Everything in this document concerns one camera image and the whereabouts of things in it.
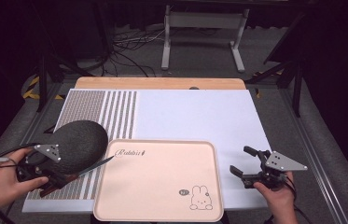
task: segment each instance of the black wire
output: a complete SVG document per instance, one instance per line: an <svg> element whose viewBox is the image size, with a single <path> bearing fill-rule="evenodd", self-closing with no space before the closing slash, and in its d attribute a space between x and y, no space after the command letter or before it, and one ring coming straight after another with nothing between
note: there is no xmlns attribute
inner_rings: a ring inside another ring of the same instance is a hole
<svg viewBox="0 0 348 224"><path fill-rule="evenodd" d="M7 208L6 212L5 212L5 217L8 218L8 213L10 212L11 207L13 207L13 204L14 204L14 202L12 202L12 203L8 206L8 208Z"/></svg>
<svg viewBox="0 0 348 224"><path fill-rule="evenodd" d="M127 57L127 56L125 56L124 54L122 54L122 53L119 53L119 52L115 52L116 54L118 54L118 55L120 55L120 56L122 56L122 57L124 57L124 58L126 58L127 60L129 60L130 62L132 62L134 65L136 65L139 69L141 69L141 71L145 74L145 76L146 77L149 77L148 75L147 75L147 73L145 72L145 70L141 67L141 66L139 66L136 62L134 62L131 58L129 58L129 57Z"/></svg>
<svg viewBox="0 0 348 224"><path fill-rule="evenodd" d="M8 218L1 210L0 210L0 218L6 224L15 224L10 218Z"/></svg>
<svg viewBox="0 0 348 224"><path fill-rule="evenodd" d="M295 204L294 204L294 206L295 206L295 211L299 212L299 213L305 218L305 220L307 220L308 223L313 224L313 223L310 221L310 219L305 215L305 213L303 213L303 212L301 211L301 209L299 209Z"/></svg>
<svg viewBox="0 0 348 224"><path fill-rule="evenodd" d="M115 63L118 63L118 64L121 64L121 65L124 65L124 66L137 66L137 65L131 65L131 64L126 64L126 63L120 63L120 62L117 62L115 61L114 59L110 59L111 61L115 62ZM141 66L141 67L145 67L145 68L148 68L152 71L154 77L156 77L156 72L154 71L154 69L150 66L146 66L146 65L138 65L138 66Z"/></svg>
<svg viewBox="0 0 348 224"><path fill-rule="evenodd" d="M5 156L6 154L10 153L10 152L13 152L13 151L17 151L23 147L33 147L33 146L36 146L36 145L40 145L39 143L27 143L27 144L24 144L24 145L20 145L20 146L17 146L17 147L13 147L7 151L4 151L4 152L1 152L0 153L0 157L3 157Z"/></svg>
<svg viewBox="0 0 348 224"><path fill-rule="evenodd" d="M118 77L118 69L116 68L116 65L112 62L112 58L109 58L109 61L113 64L113 66L115 67L115 72L116 72L116 77Z"/></svg>
<svg viewBox="0 0 348 224"><path fill-rule="evenodd" d="M296 190L292 187L292 186L290 186L289 184L287 184L287 182L285 182L285 185L292 191L292 193L293 193L293 196L295 197L295 199L293 200L294 202L296 201L296 199L297 199L297 192L296 192Z"/></svg>

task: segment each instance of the rabbit cartoon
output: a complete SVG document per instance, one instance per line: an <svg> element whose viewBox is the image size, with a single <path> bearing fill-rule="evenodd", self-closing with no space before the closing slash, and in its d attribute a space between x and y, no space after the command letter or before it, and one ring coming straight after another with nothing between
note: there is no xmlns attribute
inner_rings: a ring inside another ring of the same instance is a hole
<svg viewBox="0 0 348 224"><path fill-rule="evenodd" d="M194 186L191 197L191 210L211 210L213 208L211 197L206 186Z"/></svg>

